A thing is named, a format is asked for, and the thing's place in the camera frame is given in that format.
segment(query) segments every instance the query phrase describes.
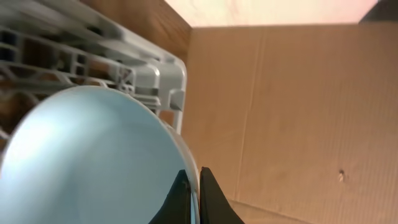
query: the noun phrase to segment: dish rack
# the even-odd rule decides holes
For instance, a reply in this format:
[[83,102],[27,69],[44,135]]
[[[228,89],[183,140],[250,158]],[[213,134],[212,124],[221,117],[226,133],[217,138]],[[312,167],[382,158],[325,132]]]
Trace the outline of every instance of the dish rack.
[[66,88],[97,85],[171,111],[181,132],[187,74],[176,56],[74,0],[0,0],[0,138]]

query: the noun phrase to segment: wooden surface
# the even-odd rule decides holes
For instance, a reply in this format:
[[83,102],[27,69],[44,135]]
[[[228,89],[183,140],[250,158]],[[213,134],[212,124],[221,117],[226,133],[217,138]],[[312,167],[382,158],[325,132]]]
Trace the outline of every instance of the wooden surface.
[[377,0],[166,0],[192,27],[358,23]]
[[194,29],[182,136],[244,220],[398,223],[397,40],[397,24]]
[[186,61],[192,28],[164,0],[81,0]]

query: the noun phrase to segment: gray plastic dish rack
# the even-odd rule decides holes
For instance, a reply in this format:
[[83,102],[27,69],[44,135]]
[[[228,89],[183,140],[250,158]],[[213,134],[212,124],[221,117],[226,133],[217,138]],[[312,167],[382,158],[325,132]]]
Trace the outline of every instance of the gray plastic dish rack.
[[78,85],[116,89],[157,115],[172,111],[181,131],[184,63],[78,1],[0,0],[0,82],[1,101],[33,104]]

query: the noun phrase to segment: light blue bowl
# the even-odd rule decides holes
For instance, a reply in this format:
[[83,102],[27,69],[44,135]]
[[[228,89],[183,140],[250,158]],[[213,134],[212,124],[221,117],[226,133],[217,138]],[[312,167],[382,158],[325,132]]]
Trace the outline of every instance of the light blue bowl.
[[178,171],[186,169],[153,113],[120,92],[94,86],[42,102],[6,150],[2,224],[148,223]]

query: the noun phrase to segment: dark corner object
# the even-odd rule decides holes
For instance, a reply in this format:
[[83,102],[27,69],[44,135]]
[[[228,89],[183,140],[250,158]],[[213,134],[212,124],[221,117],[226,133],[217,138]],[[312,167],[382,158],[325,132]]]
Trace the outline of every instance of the dark corner object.
[[380,0],[360,21],[398,22],[398,0]]
[[[191,189],[185,170],[180,170],[163,206],[150,224],[191,223]],[[211,170],[202,167],[200,172],[200,223],[244,224],[229,206]]]

